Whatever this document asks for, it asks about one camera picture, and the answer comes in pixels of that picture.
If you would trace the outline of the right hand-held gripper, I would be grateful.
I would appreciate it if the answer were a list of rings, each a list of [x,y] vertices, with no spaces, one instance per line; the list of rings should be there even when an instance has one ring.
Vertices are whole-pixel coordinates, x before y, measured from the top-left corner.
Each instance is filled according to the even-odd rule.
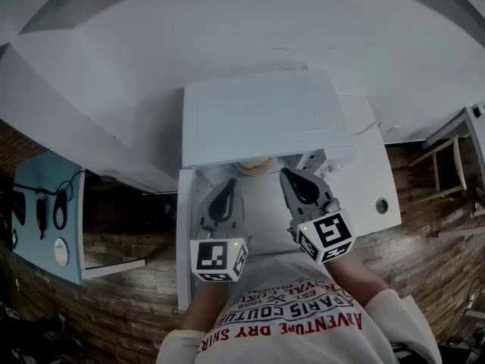
[[[288,231],[300,250],[319,265],[350,251],[356,235],[349,213],[336,207],[336,199],[332,199],[330,187],[322,178],[306,170],[283,168],[280,185],[292,215],[316,209],[290,222]]]

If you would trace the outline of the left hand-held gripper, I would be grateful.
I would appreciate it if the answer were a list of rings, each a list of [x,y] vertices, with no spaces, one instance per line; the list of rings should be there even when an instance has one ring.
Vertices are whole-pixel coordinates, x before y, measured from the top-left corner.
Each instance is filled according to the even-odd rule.
[[[196,238],[189,242],[191,272],[205,282],[236,282],[249,256],[243,229],[244,202],[233,178],[216,186],[199,204]]]

